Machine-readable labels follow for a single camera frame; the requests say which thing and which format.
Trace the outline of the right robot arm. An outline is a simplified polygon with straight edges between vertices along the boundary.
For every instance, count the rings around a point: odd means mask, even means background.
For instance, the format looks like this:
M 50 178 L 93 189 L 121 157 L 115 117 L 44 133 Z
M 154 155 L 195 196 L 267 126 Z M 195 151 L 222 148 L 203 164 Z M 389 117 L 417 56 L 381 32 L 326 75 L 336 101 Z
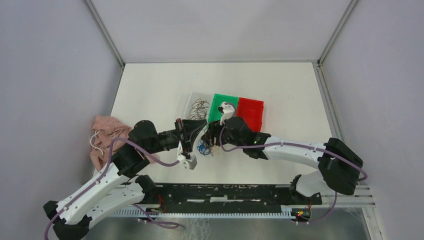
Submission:
M 294 142 L 254 131 L 239 116 L 209 124 L 201 140 L 208 147 L 225 152 L 242 150 L 253 159 L 284 160 L 314 168 L 309 174 L 294 178 L 289 199 L 302 204 L 315 193 L 333 190 L 352 196 L 358 182 L 367 178 L 363 160 L 342 140 L 331 137 L 327 142 Z

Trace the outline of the green plastic bin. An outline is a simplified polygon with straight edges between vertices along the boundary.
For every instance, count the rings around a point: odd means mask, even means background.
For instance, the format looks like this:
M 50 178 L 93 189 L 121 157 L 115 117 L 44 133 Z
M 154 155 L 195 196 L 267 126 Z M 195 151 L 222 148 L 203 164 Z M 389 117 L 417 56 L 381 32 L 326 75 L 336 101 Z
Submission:
M 222 114 L 218 110 L 218 108 L 222 104 L 222 102 L 229 102 L 231 104 L 234 104 L 235 108 L 237 108 L 239 103 L 239 97 L 215 93 L 213 95 L 212 102 L 209 109 L 209 115 L 208 115 L 209 123 L 214 121 L 219 121 L 221 119 Z

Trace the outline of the clear plastic bin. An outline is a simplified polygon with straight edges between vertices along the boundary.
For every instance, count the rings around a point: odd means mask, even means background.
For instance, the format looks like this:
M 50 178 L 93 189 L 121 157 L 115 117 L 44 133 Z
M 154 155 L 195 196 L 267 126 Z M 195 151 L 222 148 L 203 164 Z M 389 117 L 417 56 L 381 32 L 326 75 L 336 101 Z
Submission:
M 212 93 L 192 91 L 186 101 L 182 116 L 189 120 L 208 120 Z

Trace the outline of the red plastic bin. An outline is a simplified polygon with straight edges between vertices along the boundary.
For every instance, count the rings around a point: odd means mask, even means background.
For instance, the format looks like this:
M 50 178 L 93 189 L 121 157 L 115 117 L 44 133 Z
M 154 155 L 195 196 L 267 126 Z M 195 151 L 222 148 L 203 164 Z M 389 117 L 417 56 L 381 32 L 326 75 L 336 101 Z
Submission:
M 236 109 L 236 116 L 241 117 L 254 132 L 260 132 L 263 125 L 264 102 L 240 97 Z

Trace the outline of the pink cloth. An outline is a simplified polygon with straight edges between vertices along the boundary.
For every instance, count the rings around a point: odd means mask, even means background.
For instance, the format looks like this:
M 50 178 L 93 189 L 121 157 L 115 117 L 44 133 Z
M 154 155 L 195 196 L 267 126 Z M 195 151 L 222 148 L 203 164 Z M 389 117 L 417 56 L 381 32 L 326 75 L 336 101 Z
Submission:
M 92 125 L 93 135 L 89 139 L 91 151 L 89 157 L 97 171 L 100 171 L 109 160 L 110 146 L 113 139 L 129 138 L 133 130 L 113 116 L 96 115 Z

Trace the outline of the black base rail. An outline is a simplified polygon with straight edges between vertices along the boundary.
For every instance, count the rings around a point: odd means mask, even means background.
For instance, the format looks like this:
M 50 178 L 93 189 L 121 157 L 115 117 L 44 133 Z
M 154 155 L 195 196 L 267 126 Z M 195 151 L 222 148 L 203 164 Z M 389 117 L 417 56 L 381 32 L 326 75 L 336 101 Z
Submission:
M 305 197 L 288 185 L 157 183 L 139 205 L 159 207 L 166 214 L 261 214 L 322 203 L 319 193 Z

